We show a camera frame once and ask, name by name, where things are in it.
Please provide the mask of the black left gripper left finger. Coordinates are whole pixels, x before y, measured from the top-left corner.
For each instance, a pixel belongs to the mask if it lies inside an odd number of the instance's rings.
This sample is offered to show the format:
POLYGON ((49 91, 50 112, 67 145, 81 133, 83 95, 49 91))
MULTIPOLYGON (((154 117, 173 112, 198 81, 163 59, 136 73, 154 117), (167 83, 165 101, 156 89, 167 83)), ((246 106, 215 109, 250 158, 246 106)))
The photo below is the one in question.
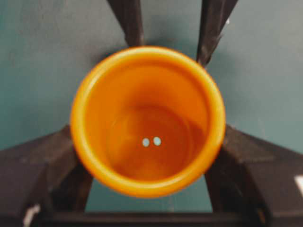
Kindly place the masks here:
POLYGON ((87 55, 101 45, 83 32, 69 34, 85 12, 101 7, 117 18, 129 46, 143 44, 138 0, 99 0, 68 16, 63 0, 3 0, 0 3, 0 141, 12 144, 0 153, 0 224, 3 227, 134 226, 140 213, 86 213, 92 176, 76 157, 69 126, 17 144, 34 127, 67 120, 71 97, 91 67, 87 55))

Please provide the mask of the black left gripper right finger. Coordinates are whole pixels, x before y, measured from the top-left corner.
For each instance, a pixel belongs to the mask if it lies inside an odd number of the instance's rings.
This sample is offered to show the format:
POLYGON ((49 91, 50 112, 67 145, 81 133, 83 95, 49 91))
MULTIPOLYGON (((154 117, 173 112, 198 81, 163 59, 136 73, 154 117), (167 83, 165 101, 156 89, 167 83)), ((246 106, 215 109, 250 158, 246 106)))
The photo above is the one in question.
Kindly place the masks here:
POLYGON ((243 226, 303 224, 303 3, 204 0, 196 60, 228 125, 206 174, 214 211, 243 226))

